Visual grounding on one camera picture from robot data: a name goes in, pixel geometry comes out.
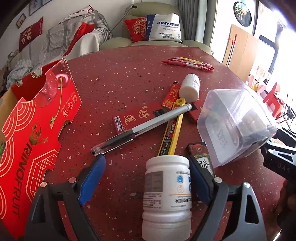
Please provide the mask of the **clear plastic container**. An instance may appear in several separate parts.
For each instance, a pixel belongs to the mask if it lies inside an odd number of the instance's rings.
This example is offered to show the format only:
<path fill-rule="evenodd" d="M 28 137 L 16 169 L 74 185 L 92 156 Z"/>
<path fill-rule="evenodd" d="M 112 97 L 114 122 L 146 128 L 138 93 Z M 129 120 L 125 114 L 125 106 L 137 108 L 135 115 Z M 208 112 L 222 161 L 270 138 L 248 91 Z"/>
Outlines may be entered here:
<path fill-rule="evenodd" d="M 197 120 L 213 167 L 249 156 L 277 132 L 261 96 L 249 88 L 212 89 Z"/>

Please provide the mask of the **white blue-label pill bottle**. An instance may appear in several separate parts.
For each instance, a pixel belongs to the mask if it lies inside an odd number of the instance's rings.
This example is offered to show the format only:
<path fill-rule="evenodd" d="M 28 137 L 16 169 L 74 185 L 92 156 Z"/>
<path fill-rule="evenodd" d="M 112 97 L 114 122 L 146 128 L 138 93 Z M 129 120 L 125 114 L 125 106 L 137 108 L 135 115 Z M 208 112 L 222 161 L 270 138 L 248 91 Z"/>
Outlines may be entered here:
<path fill-rule="evenodd" d="M 187 240 L 191 234 L 191 174 L 183 156 L 157 156 L 146 162 L 142 238 Z"/>

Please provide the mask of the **red lighter box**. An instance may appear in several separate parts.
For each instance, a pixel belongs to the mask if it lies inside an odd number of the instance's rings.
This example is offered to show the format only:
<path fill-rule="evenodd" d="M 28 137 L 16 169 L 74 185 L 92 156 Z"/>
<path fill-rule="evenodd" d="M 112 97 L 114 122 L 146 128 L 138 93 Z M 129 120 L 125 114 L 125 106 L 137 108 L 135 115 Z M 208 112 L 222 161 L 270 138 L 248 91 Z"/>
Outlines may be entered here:
<path fill-rule="evenodd" d="M 169 112 L 158 103 L 150 103 L 122 113 L 115 113 L 112 120 L 117 134 L 134 128 L 148 120 Z"/>

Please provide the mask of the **white yellow-label pill bottle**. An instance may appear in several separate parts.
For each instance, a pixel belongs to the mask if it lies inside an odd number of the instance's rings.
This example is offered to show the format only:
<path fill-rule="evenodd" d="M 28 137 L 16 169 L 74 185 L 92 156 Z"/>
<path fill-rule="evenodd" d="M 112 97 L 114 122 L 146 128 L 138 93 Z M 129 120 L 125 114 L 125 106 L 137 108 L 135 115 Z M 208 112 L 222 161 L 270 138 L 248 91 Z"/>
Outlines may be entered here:
<path fill-rule="evenodd" d="M 182 81 L 179 89 L 179 97 L 184 98 L 186 103 L 196 102 L 200 95 L 200 80 L 196 74 L 188 74 Z"/>

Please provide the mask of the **red gold slim lighter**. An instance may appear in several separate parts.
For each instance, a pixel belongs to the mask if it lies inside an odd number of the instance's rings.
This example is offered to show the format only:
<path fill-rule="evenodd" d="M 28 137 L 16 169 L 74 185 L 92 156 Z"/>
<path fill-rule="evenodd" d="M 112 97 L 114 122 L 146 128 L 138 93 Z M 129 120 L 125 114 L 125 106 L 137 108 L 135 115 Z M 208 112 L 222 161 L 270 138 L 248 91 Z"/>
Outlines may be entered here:
<path fill-rule="evenodd" d="M 179 90 L 181 88 L 181 83 L 174 82 L 173 85 L 170 87 L 169 92 L 167 93 L 166 97 L 164 98 L 161 106 L 163 108 L 172 109 L 173 104 L 179 97 Z"/>

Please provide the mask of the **silver black gel pen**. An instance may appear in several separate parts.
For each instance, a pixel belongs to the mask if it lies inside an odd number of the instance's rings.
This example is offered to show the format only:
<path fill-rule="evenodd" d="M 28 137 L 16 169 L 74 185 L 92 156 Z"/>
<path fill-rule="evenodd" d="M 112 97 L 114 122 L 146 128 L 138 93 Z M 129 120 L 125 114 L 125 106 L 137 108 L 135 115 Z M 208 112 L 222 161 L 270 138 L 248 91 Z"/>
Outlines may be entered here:
<path fill-rule="evenodd" d="M 123 133 L 120 133 L 112 138 L 109 138 L 101 144 L 95 145 L 90 149 L 90 152 L 95 157 L 99 155 L 106 155 L 108 152 L 111 152 L 112 150 L 115 150 L 122 145 L 133 141 L 136 137 L 142 135 L 143 133 L 156 128 L 163 123 L 173 120 L 174 118 L 179 117 L 181 114 L 184 114 L 191 109 L 192 105 L 190 103 L 182 105 L 178 108 L 168 111 L 167 113 L 148 120 L 138 126 L 135 126 L 134 128 L 131 128 Z"/>

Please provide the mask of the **red plastic chair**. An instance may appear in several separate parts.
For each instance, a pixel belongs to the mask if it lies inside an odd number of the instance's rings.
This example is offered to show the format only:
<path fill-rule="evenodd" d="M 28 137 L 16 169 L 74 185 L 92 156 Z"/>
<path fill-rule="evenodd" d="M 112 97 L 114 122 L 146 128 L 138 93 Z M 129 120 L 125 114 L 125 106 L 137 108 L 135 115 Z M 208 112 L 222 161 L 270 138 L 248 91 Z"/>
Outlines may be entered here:
<path fill-rule="evenodd" d="M 275 93 L 280 92 L 280 85 L 276 82 L 271 89 L 271 91 L 267 94 L 267 96 L 263 99 L 263 103 L 266 103 L 268 106 L 274 106 L 273 117 L 278 118 L 282 113 L 284 102 L 279 100 Z"/>

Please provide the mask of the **black patterned lighter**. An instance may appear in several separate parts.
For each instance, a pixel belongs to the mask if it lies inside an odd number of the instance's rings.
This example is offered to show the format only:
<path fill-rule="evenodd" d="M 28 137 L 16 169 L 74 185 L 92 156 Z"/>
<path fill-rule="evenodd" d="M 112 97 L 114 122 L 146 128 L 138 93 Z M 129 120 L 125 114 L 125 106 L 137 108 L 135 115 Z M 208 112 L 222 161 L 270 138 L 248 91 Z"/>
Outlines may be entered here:
<path fill-rule="evenodd" d="M 216 177 L 205 142 L 188 144 L 186 149 L 190 155 L 194 156 L 195 160 L 200 164 L 202 168 L 207 169 L 213 177 Z"/>

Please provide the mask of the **red cardboard fruit box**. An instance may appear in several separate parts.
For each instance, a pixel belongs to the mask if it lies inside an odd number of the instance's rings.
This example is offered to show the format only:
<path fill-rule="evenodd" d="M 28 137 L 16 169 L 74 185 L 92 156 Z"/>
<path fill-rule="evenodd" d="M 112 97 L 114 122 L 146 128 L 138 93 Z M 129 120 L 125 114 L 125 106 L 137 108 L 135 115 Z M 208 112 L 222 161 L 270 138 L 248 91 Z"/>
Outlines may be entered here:
<path fill-rule="evenodd" d="M 2 127 L 1 221 L 18 239 L 25 234 L 31 204 L 61 148 L 58 137 L 74 120 L 81 98 L 65 59 L 42 67 L 12 86 L 17 99 Z"/>

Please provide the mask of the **yellow utility knife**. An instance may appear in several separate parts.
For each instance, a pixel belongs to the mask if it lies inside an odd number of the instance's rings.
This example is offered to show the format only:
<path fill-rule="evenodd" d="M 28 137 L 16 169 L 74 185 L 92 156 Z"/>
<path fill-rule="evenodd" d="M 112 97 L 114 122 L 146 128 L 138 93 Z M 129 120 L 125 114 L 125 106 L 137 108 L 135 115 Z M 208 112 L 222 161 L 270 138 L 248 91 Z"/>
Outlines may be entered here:
<path fill-rule="evenodd" d="M 168 121 L 166 131 L 158 152 L 158 156 L 165 156 L 165 155 L 174 155 L 181 125 L 183 120 L 183 114 L 179 115 L 178 117 Z"/>

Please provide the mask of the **red marker pen back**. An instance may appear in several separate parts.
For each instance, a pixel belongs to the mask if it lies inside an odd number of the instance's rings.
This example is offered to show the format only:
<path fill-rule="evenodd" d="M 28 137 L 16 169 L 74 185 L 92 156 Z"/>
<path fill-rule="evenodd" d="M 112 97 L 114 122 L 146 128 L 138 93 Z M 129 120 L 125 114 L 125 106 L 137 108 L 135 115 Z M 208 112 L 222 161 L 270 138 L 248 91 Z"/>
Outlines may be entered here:
<path fill-rule="evenodd" d="M 179 59 L 179 58 L 170 58 L 169 60 L 171 60 L 171 61 L 180 61 L 180 62 L 184 62 L 184 63 L 189 63 L 189 64 L 199 65 L 199 64 L 196 64 L 196 63 L 192 63 L 192 62 L 190 62 L 190 61 L 181 60 L 181 59 Z M 214 70 L 214 67 L 208 67 L 208 66 L 205 66 L 205 65 L 199 65 L 199 66 L 203 66 L 203 67 L 206 67 L 206 68 L 208 68 L 208 69 L 210 69 L 210 70 Z"/>

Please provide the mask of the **red marker pen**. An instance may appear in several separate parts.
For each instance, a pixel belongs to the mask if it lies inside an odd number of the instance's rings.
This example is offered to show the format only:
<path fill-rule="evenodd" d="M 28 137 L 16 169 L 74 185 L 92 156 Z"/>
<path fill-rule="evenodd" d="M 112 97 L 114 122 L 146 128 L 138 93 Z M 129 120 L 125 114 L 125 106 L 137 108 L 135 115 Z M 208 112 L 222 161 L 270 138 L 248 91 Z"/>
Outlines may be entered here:
<path fill-rule="evenodd" d="M 184 62 L 184 63 L 189 63 L 189 64 L 199 65 L 199 64 L 196 64 L 196 63 L 192 63 L 192 62 L 190 62 L 190 61 L 181 60 L 181 59 L 179 59 L 179 58 L 170 58 L 169 60 L 171 60 L 171 61 L 180 61 L 180 62 Z M 208 67 L 208 66 L 205 66 L 205 65 L 199 65 L 199 66 L 203 66 L 203 67 L 206 67 L 206 68 L 208 68 L 208 69 L 210 69 L 210 70 L 214 70 L 214 67 Z"/>
<path fill-rule="evenodd" d="M 204 66 L 199 66 L 199 65 L 190 64 L 190 63 L 184 63 L 184 62 L 180 62 L 180 61 L 162 60 L 162 62 L 165 64 L 169 64 L 169 65 L 189 67 L 189 68 L 194 68 L 194 69 L 198 69 L 201 71 L 212 71 L 212 69 L 204 67 Z"/>

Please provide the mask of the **brown cardboard board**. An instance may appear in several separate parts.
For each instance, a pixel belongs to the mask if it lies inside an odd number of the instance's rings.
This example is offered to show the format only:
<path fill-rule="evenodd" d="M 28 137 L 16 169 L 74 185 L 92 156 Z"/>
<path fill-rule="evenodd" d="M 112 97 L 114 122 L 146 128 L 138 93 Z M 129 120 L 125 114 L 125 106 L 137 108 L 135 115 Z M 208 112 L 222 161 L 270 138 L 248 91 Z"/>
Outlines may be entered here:
<path fill-rule="evenodd" d="M 258 38 L 232 24 L 222 64 L 243 82 L 247 81 L 254 64 Z"/>

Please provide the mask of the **red marker pen front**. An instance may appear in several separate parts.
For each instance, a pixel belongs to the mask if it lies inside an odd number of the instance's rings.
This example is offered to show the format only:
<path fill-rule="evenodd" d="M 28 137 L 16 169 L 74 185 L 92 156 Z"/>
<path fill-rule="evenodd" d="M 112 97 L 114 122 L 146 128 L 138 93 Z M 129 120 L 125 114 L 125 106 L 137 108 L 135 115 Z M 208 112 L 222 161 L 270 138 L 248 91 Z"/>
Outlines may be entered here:
<path fill-rule="evenodd" d="M 204 67 L 204 66 L 199 66 L 199 65 L 190 64 L 190 63 L 184 63 L 184 62 L 180 62 L 180 61 L 162 60 L 162 62 L 165 64 L 169 64 L 169 65 L 189 67 L 189 68 L 194 68 L 194 69 L 198 69 L 201 71 L 212 71 L 212 69 Z"/>

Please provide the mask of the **yellow pen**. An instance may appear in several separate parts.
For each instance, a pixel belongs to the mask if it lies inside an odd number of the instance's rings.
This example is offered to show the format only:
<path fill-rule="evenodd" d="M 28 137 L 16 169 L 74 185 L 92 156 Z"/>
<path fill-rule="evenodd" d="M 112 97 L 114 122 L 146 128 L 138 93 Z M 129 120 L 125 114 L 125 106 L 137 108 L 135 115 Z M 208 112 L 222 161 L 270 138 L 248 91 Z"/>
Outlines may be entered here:
<path fill-rule="evenodd" d="M 202 62 L 202 61 L 199 61 L 199 60 L 194 60 L 194 59 L 185 58 L 185 57 L 178 57 L 178 58 L 181 59 L 181 60 L 186 60 L 186 61 L 190 61 L 192 63 L 199 64 L 199 65 L 205 65 L 205 66 L 208 66 L 208 67 L 213 67 L 211 64 L 208 64 L 208 63 L 205 63 L 205 62 Z"/>

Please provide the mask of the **grey crumpled blanket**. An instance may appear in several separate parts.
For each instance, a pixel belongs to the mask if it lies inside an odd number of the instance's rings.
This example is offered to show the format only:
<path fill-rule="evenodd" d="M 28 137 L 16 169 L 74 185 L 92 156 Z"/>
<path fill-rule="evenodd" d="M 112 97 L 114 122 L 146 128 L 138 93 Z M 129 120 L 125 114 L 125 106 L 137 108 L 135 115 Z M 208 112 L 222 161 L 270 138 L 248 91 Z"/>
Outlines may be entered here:
<path fill-rule="evenodd" d="M 9 89 L 17 81 L 20 81 L 24 76 L 28 75 L 32 69 L 33 64 L 30 59 L 19 60 L 6 78 L 6 88 Z"/>

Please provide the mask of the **grey striped sofa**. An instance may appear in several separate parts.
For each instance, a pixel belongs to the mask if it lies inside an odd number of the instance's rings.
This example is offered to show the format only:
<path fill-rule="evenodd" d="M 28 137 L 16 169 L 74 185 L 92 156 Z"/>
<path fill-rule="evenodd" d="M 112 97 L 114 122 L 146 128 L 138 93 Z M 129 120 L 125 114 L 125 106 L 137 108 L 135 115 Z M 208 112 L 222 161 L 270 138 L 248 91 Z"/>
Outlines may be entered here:
<path fill-rule="evenodd" d="M 95 24 L 100 34 L 100 42 L 112 38 L 110 27 L 103 15 L 103 7 L 97 1 L 50 1 L 27 17 L 20 29 L 9 25 L 1 36 L 1 66 L 5 66 L 8 56 L 19 51 L 20 33 L 27 27 L 43 19 L 43 33 L 36 37 L 20 52 L 21 58 L 30 59 L 33 64 L 45 63 L 64 54 L 80 25 Z"/>

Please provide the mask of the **dark red text cushion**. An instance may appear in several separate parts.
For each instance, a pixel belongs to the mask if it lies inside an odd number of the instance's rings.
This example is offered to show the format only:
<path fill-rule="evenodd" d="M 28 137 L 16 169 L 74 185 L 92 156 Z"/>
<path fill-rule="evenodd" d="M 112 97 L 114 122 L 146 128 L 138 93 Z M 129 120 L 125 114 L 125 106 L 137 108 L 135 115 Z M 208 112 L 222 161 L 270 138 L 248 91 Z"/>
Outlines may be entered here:
<path fill-rule="evenodd" d="M 36 37 L 43 33 L 43 19 L 41 17 L 36 23 L 27 27 L 22 33 L 20 33 L 18 50 L 21 52 L 28 44 L 30 44 Z"/>

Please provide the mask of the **red sofa pillow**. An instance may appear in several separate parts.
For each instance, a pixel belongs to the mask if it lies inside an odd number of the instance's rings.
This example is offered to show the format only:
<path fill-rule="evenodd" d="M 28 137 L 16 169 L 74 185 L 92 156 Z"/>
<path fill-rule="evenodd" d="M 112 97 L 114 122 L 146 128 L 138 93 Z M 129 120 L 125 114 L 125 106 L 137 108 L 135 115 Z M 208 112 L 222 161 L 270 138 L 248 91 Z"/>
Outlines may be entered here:
<path fill-rule="evenodd" d="M 63 56 L 67 56 L 70 54 L 71 50 L 73 49 L 74 45 L 76 44 L 76 42 L 82 38 L 84 35 L 91 33 L 95 28 L 95 24 L 87 24 L 85 22 L 83 22 L 80 27 L 78 28 L 78 30 L 76 31 L 67 51 L 63 54 Z"/>

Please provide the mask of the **white blue printed bag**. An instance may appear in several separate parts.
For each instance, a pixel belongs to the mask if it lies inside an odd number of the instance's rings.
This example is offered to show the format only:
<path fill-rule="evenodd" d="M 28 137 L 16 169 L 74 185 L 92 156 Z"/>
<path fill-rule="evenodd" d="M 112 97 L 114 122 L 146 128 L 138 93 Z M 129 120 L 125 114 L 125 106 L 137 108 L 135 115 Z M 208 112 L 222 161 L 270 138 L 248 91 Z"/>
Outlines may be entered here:
<path fill-rule="evenodd" d="M 182 42 L 180 18 L 177 14 L 147 15 L 147 41 Z"/>

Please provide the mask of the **red embroidered cushion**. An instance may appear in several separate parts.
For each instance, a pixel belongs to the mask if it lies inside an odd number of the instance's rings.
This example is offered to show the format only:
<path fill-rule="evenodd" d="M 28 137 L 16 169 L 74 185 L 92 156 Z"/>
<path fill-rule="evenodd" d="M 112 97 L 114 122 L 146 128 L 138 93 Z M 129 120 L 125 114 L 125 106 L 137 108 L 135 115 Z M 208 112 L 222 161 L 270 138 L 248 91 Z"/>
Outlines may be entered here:
<path fill-rule="evenodd" d="M 146 40 L 147 19 L 137 18 L 124 20 L 133 43 Z"/>

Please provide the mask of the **round black wall decoration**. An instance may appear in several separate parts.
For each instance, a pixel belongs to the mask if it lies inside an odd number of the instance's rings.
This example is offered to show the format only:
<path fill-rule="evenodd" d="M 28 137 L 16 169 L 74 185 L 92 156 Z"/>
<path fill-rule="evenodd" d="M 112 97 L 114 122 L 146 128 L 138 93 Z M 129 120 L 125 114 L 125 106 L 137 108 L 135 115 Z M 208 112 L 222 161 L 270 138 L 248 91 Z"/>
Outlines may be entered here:
<path fill-rule="evenodd" d="M 236 20 L 239 22 L 240 25 L 242 25 L 243 27 L 249 27 L 251 25 L 251 12 L 245 3 L 236 1 L 233 5 L 233 11 Z"/>

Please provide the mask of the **framed wall picture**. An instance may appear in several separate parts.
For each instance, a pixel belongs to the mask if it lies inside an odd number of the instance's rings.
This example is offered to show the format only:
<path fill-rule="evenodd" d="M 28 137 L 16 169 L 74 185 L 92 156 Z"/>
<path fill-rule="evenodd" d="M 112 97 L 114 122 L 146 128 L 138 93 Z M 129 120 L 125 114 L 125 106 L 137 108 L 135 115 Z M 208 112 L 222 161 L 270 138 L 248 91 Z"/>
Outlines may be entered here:
<path fill-rule="evenodd" d="M 21 25 L 24 23 L 24 21 L 26 20 L 26 15 L 24 13 L 22 13 L 20 15 L 20 17 L 18 18 L 17 22 L 16 22 L 16 27 L 19 29 L 21 27 Z"/>

